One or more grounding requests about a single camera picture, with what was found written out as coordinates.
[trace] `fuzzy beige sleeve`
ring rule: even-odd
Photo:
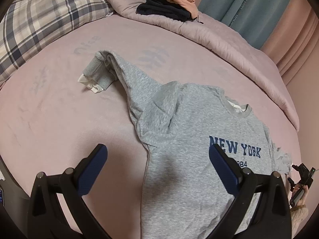
[[[306,205],[293,207],[290,209],[291,214],[291,228],[292,228],[292,238],[295,236],[297,229],[301,223],[308,216],[308,209]]]

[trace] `human hand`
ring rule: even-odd
[[[292,191],[292,196],[291,196],[291,197],[293,197],[293,195],[296,193],[296,191],[297,191],[299,188],[301,188],[301,187],[300,187],[299,184],[297,184],[297,185],[295,186],[295,188],[293,189],[293,191]],[[303,194],[303,196],[301,197],[301,199],[297,202],[296,207],[304,205],[305,202],[306,202],[307,196],[308,196],[308,194],[309,194],[309,188],[308,188],[307,185],[303,186],[302,188],[304,189],[305,193]]]

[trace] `blue gripper pad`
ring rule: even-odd
[[[219,152],[216,147],[219,147],[219,145],[214,144],[209,147],[209,159],[212,162],[227,192],[236,196],[239,192],[238,178],[231,170],[224,157],[221,155],[221,153],[225,153],[223,151]]]
[[[77,178],[77,189],[80,197],[90,192],[106,160],[107,148],[105,145],[98,144],[92,153],[79,163],[80,174]]]

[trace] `crew neckline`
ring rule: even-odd
[[[244,112],[237,112],[236,109],[232,105],[230,105],[229,101],[234,103],[234,104],[239,105],[238,102],[225,96],[225,91],[223,89],[220,90],[220,100],[221,100],[221,103],[223,104],[224,108],[230,114],[232,114],[238,118],[246,118],[251,113],[251,106],[249,104],[240,105],[240,107],[242,109],[245,109],[245,111]]]

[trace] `plaid pillowcase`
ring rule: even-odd
[[[22,0],[13,3],[0,29],[0,88],[28,59],[85,23],[113,14],[105,0]]]

